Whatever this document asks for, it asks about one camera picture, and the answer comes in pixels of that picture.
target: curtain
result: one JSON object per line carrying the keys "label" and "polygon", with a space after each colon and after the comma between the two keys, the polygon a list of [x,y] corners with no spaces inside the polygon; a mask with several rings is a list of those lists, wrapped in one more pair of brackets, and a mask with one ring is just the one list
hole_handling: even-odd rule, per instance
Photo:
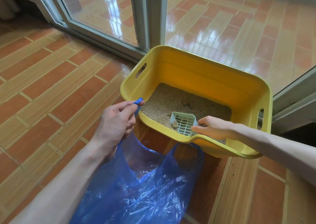
{"label": "curtain", "polygon": [[0,18],[9,20],[15,17],[15,13],[19,12],[20,8],[14,0],[0,0]]}

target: person's left arm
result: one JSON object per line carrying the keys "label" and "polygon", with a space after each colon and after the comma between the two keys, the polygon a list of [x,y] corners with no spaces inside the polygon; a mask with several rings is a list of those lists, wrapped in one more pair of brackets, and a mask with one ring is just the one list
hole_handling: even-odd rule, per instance
{"label": "person's left arm", "polygon": [[120,140],[132,131],[137,109],[132,103],[125,101],[106,108],[91,141],[10,224],[69,223],[93,174],[114,156]]}

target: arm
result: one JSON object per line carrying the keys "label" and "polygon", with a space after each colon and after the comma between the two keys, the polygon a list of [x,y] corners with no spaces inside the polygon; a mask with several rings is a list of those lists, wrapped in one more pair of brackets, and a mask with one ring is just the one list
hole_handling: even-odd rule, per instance
{"label": "arm", "polygon": [[315,147],[211,116],[200,119],[198,123],[207,127],[192,126],[193,131],[216,139],[229,138],[240,141],[316,186]]}
{"label": "arm", "polygon": [[91,141],[10,224],[69,223],[93,174],[114,156],[120,140],[132,131],[137,109],[132,103],[126,101],[106,108]]}

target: forearm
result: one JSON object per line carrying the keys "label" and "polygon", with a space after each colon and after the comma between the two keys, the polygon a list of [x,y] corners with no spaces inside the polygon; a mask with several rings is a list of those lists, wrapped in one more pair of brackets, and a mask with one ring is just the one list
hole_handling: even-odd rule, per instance
{"label": "forearm", "polygon": [[232,139],[281,163],[316,186],[316,148],[242,124],[235,124],[232,133]]}
{"label": "forearm", "polygon": [[69,223],[105,156],[98,145],[88,143],[11,224]]}

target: litter pellets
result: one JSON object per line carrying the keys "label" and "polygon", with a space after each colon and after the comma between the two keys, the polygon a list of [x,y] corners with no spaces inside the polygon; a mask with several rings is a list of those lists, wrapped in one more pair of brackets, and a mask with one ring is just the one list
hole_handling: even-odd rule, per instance
{"label": "litter pellets", "polygon": [[[194,114],[196,120],[208,115],[230,121],[231,109],[206,98],[160,83],[142,107],[148,118],[176,131],[169,122],[172,112]],[[217,140],[225,144],[226,140]]]}

